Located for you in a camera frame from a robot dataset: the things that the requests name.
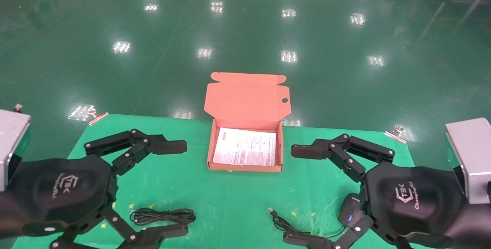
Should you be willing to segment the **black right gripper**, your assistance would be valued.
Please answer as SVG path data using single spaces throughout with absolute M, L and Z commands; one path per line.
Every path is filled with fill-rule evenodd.
M 395 151 L 341 134 L 293 144 L 294 158 L 328 159 L 350 179 L 361 183 L 363 216 L 336 241 L 287 231 L 286 244 L 307 249 L 349 249 L 369 229 L 398 249 L 419 244 L 436 249 L 489 249 L 490 205 L 471 204 L 453 172 L 393 165 Z M 379 165 L 366 172 L 352 155 Z

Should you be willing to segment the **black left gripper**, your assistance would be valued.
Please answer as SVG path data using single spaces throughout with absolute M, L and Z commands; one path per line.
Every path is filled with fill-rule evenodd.
M 165 239 L 188 234 L 188 226 L 182 223 L 135 232 L 111 207 L 118 189 L 116 175 L 126 174 L 150 154 L 185 153 L 186 141 L 131 129 L 89 141 L 84 149 L 90 156 L 19 165 L 0 196 L 2 239 L 64 232 L 51 242 L 51 249 L 93 249 L 76 243 L 75 238 L 103 218 L 124 239 L 118 249 L 158 249 Z M 100 158 L 121 150 L 125 153 L 112 161 L 112 167 Z

